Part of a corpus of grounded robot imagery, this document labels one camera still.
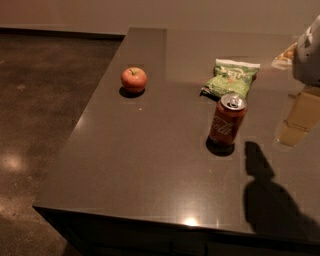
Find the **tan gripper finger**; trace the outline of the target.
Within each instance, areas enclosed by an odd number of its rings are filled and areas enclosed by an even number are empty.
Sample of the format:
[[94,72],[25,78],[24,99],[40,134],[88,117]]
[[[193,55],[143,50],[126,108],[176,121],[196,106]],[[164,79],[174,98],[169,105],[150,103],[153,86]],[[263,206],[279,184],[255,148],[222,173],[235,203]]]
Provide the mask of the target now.
[[293,98],[293,104],[280,129],[278,140],[284,145],[295,146],[319,121],[320,88],[305,86]]

